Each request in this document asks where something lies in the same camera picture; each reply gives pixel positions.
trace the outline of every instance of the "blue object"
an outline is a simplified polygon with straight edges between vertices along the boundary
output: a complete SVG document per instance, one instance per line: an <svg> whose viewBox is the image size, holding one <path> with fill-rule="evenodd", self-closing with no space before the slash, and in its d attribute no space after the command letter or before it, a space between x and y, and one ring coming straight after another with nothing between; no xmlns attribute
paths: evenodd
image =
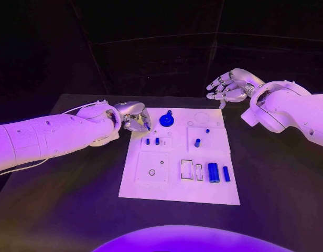
<svg viewBox="0 0 323 252"><path fill-rule="evenodd" d="M211 183L220 183L220 170L218 170L218 163L210 163L208 164L208 170L210 170L210 181Z"/></svg>
<svg viewBox="0 0 323 252"><path fill-rule="evenodd" d="M201 147L201 139L198 138L197 141L195 141L195 147Z"/></svg>
<svg viewBox="0 0 323 252"><path fill-rule="evenodd" d="M175 124L174 112L169 110L168 114L161 117L161 124L171 127Z"/></svg>
<svg viewBox="0 0 323 252"><path fill-rule="evenodd" d="M227 181L227 182L231 182L228 166L224 166L224 176L225 176L225 181Z"/></svg>

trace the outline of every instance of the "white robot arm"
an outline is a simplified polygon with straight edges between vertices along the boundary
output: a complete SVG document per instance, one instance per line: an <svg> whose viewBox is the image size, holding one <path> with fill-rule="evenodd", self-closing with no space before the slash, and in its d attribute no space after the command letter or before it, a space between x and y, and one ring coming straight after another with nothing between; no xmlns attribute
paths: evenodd
<svg viewBox="0 0 323 252"><path fill-rule="evenodd" d="M249 71L237 68L225 73L208 86L217 92L210 99L240 102L251 97L251 107L243 114L246 122L280 133L290 126L300 129L306 138L323 146L323 94L312 94L290 81L264 81Z"/></svg>
<svg viewBox="0 0 323 252"><path fill-rule="evenodd" d="M67 114L81 108L77 115ZM119 139L122 122L132 131L151 130L151 117L140 102L113 106L94 102L64 114L0 125L0 171L32 161L65 155L87 146Z"/></svg>

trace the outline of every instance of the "dark table surface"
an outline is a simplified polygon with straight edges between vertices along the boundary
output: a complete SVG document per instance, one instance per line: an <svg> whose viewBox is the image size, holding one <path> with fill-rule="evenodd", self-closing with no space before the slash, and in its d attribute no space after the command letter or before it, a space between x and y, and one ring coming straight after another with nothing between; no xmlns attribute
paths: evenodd
<svg viewBox="0 0 323 252"><path fill-rule="evenodd" d="M205 98L63 95L53 114L104 100L148 107L217 108ZM161 225L225 229L296 251L323 251L323 147L297 129L270 132L224 109L241 206L119 198L132 132L102 147L15 172L0 193L0 251L91 251Z"/></svg>

